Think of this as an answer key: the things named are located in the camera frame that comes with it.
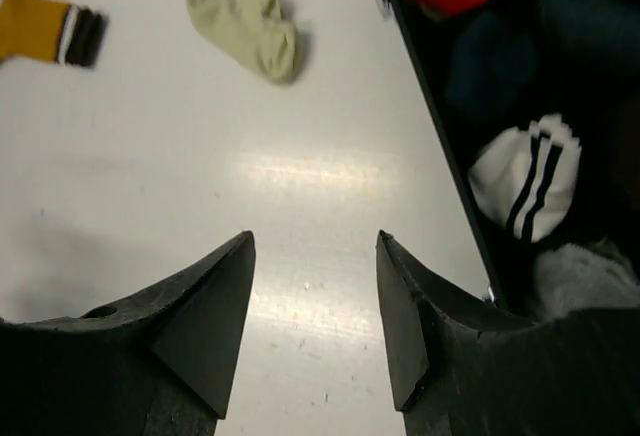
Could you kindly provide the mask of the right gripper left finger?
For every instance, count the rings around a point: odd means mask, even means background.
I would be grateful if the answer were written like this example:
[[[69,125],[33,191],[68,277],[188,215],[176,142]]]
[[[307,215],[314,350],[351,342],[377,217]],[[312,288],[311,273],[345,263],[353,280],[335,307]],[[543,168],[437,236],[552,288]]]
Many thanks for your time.
[[[228,410],[256,260],[244,231],[72,318],[1,325],[5,435],[211,435]]]

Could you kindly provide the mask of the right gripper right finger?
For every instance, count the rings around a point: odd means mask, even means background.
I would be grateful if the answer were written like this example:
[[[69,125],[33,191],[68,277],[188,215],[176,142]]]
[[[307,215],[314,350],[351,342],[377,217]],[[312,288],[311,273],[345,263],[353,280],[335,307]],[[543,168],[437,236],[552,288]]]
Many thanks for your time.
[[[639,314],[587,309],[537,323],[376,244],[394,406],[410,435],[635,435]]]

